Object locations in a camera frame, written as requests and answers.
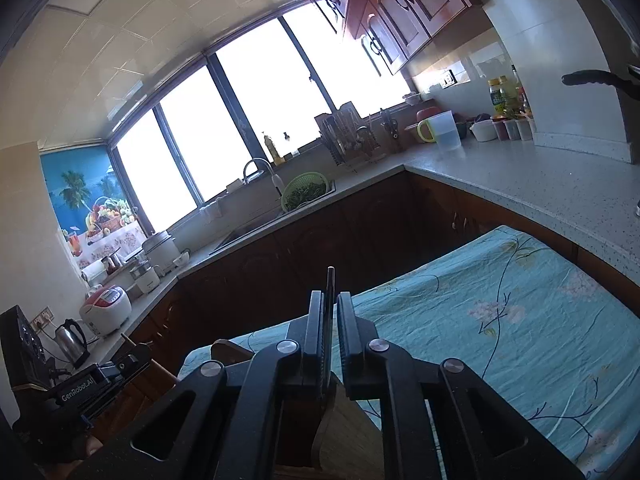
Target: stainless steel kettle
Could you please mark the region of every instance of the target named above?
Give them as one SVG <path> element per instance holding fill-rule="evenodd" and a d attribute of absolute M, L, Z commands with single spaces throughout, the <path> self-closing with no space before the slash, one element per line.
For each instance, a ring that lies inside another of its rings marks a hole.
<path fill-rule="evenodd" d="M 71 331 L 71 327 L 75 327 L 76 330 L 78 330 L 82 341 Z M 74 368 L 81 367 L 82 363 L 89 357 L 84 332 L 82 332 L 80 325 L 73 319 L 65 319 L 65 322 L 56 329 L 54 341 L 58 344 L 62 353 L 69 359 L 69 362 L 71 362 Z"/>

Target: bottle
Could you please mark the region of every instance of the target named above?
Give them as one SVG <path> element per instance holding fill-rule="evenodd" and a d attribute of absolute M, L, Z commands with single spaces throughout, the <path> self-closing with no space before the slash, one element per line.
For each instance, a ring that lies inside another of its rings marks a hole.
<path fill-rule="evenodd" d="M 504 114 L 508 118 L 515 118 L 520 112 L 520 105 L 518 104 L 516 89 L 505 75 L 500 76 L 500 95 L 504 103 Z"/>
<path fill-rule="evenodd" d="M 491 92 L 491 102 L 494 104 L 495 114 L 502 117 L 504 115 L 504 102 L 500 94 L 499 79 L 489 79 L 489 92 Z"/>
<path fill-rule="evenodd" d="M 284 132 L 284 140 L 287 141 L 287 146 L 290 148 L 289 153 L 291 153 L 291 156 L 298 156 L 300 154 L 300 151 L 297 148 L 291 147 L 291 136 L 287 132 Z"/>
<path fill-rule="evenodd" d="M 284 164 L 284 159 L 278 154 L 278 150 L 276 150 L 276 147 L 273 141 L 271 140 L 270 136 L 268 135 L 264 136 L 264 145 L 267 147 L 267 150 L 269 150 L 269 153 L 271 153 L 271 157 L 273 158 L 273 163 L 276 166 Z"/>
<path fill-rule="evenodd" d="M 520 81 L 520 77 L 518 76 L 518 72 L 516 71 L 516 66 L 511 65 L 511 70 L 513 70 L 513 76 L 516 79 L 516 94 L 518 95 L 520 111 L 524 112 L 528 117 L 531 117 L 532 113 L 531 107 L 529 106 L 529 100 L 527 99 L 527 94 L 524 91 L 524 86 L 522 86 L 522 82 Z"/>

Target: red and white rice cooker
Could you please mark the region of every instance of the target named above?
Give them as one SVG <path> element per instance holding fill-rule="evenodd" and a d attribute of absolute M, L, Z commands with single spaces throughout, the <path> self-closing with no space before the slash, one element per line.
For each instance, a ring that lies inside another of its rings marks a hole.
<path fill-rule="evenodd" d="M 131 302 L 120 286 L 96 290 L 80 308 L 80 317 L 98 337 L 119 328 L 131 314 Z"/>

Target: green vegetables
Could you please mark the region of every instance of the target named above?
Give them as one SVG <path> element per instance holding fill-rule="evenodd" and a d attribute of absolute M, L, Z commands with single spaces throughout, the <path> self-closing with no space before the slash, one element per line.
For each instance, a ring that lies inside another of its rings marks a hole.
<path fill-rule="evenodd" d="M 326 185 L 324 182 L 318 184 L 317 182 L 311 182 L 304 186 L 301 186 L 291 193 L 287 200 L 287 210 L 293 211 L 305 202 L 311 202 L 316 198 L 321 197 L 326 193 Z"/>

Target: palm tree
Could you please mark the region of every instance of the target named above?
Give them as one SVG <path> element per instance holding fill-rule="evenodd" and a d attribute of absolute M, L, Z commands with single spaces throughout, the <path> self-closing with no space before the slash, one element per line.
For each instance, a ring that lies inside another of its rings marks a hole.
<path fill-rule="evenodd" d="M 110 176 L 104 176 L 100 181 L 102 194 L 109 198 L 119 198 L 120 189 Z"/>
<path fill-rule="evenodd" d="M 68 186 L 60 192 L 60 196 L 65 200 L 69 209 L 80 209 L 80 206 L 83 205 L 91 211 L 91 208 L 86 204 L 86 201 L 91 198 L 91 193 L 86 188 L 84 175 L 69 170 L 60 176 Z"/>

